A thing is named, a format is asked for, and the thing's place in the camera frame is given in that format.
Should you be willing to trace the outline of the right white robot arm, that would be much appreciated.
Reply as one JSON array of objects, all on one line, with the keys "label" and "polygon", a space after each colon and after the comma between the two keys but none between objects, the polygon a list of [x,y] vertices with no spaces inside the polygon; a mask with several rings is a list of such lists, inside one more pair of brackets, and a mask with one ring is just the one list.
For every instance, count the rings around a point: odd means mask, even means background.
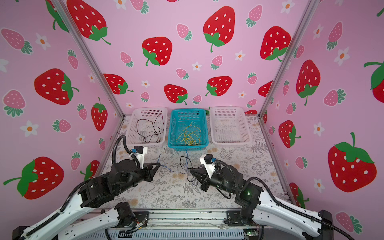
[{"label": "right white robot arm", "polygon": [[352,236],[334,226],[332,215],[322,210],[309,211],[275,197],[258,177],[244,180],[238,170],[223,161],[201,158],[202,166],[190,170],[206,192],[215,187],[223,196],[235,197],[241,206],[240,218],[246,225],[255,223],[288,233],[300,240],[332,240],[339,233],[348,240]]}]

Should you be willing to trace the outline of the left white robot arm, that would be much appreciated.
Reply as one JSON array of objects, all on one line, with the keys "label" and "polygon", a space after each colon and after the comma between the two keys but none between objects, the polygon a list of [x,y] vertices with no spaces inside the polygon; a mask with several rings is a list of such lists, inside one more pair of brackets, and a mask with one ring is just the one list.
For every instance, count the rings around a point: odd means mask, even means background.
[{"label": "left white robot arm", "polygon": [[147,148],[129,149],[126,136],[117,138],[112,150],[111,170],[99,177],[78,184],[64,204],[55,212],[30,227],[13,230],[14,240],[78,240],[98,231],[133,224],[129,232],[137,231],[138,222],[129,203],[119,203],[111,210],[91,219],[78,220],[114,200],[141,182],[151,182],[161,164],[145,163]]}]

